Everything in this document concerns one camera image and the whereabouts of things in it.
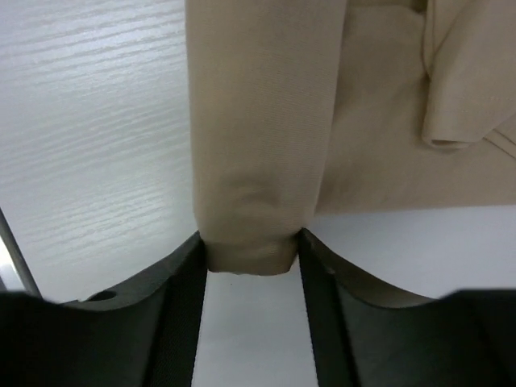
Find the aluminium front rail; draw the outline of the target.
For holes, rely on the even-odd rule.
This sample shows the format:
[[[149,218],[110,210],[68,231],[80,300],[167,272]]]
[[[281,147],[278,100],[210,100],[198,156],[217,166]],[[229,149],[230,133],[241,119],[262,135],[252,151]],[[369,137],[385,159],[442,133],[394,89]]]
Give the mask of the aluminium front rail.
[[[15,240],[5,215],[1,212],[1,291],[24,292],[41,298],[35,279]]]

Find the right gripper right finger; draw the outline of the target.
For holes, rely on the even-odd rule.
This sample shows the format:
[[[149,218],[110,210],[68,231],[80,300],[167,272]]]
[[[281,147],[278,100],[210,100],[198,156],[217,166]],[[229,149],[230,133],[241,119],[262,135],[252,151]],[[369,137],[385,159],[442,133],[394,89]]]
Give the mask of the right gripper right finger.
[[[319,385],[514,385],[512,289],[425,298],[365,272],[308,230],[297,240]]]

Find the beige t shirt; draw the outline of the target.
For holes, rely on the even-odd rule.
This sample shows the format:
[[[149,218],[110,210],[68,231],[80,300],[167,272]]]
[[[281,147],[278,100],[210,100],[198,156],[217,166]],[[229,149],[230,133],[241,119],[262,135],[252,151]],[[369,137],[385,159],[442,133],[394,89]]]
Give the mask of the beige t shirt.
[[[512,1],[188,1],[213,272],[287,272],[320,214],[515,202]]]

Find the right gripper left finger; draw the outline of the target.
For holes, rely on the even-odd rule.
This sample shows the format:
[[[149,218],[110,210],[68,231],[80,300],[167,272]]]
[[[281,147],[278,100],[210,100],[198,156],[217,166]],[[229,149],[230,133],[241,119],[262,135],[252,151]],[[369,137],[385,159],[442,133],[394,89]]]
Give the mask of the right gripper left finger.
[[[2,385],[191,385],[206,277],[203,242],[191,235],[82,302],[3,293]]]

